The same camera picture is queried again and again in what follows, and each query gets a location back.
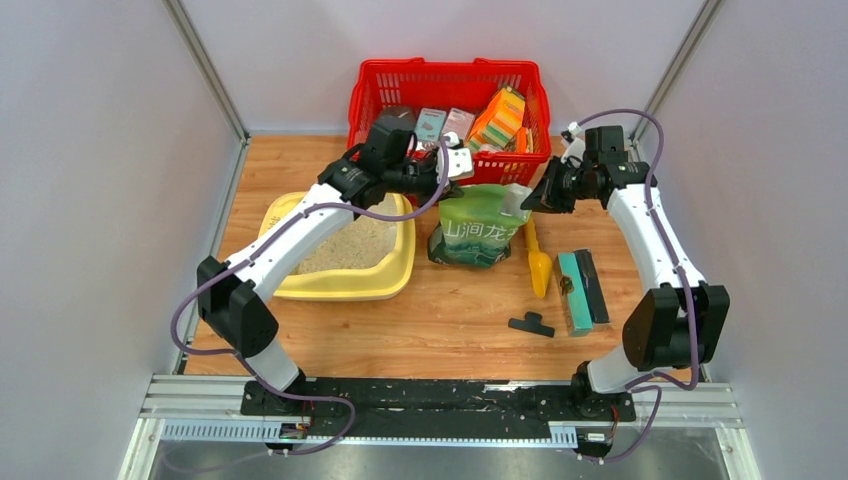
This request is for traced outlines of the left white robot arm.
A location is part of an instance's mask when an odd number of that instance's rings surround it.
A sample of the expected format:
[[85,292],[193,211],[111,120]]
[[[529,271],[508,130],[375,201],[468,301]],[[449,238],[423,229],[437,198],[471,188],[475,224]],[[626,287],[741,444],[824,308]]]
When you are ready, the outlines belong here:
[[455,135],[439,138],[416,156],[411,127],[390,117],[372,125],[366,140],[350,147],[317,177],[300,202],[270,230],[224,261],[204,259],[197,289],[188,297],[200,318],[228,345],[267,390],[267,401],[291,415],[304,405],[301,371],[277,339],[279,324],[267,303],[283,280],[331,235],[361,216],[387,221],[372,211],[386,194],[422,195],[426,212],[449,185],[473,172],[470,150]]

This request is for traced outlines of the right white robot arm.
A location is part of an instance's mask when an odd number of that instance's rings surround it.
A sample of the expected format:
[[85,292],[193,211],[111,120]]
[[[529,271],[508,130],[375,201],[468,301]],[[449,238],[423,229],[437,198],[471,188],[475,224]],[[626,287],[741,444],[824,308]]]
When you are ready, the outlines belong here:
[[523,209],[570,213],[579,200],[599,201],[622,232],[644,290],[620,345],[588,362],[587,380],[570,391],[574,412],[593,419],[609,407],[611,393],[709,363],[730,296],[690,261],[663,210],[655,165],[630,160],[622,127],[572,123],[565,138],[566,152],[550,160]]

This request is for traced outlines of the green litter bag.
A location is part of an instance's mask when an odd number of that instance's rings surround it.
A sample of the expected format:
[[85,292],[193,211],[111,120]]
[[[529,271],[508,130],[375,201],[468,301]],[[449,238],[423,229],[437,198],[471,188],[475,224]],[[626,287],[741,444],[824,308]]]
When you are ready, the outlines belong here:
[[427,244],[430,261],[488,269],[511,255],[510,242],[530,212],[521,208],[531,189],[512,183],[462,188],[438,204],[439,222]]

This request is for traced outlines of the black bag clip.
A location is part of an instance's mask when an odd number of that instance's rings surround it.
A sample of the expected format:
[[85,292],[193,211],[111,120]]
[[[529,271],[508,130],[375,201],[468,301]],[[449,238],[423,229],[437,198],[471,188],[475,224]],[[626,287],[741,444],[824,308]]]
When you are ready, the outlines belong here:
[[510,318],[508,327],[514,330],[540,335],[547,338],[555,336],[555,329],[543,323],[543,315],[538,312],[527,311],[522,318]]

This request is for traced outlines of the yellow plastic scoop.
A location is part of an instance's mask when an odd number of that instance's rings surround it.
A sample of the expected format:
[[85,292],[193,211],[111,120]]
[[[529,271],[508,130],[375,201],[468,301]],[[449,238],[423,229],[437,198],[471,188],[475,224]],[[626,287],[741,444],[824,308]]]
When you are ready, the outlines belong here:
[[524,236],[532,289],[539,299],[544,299],[547,296],[553,264],[551,257],[541,249],[536,223],[532,216],[525,223]]

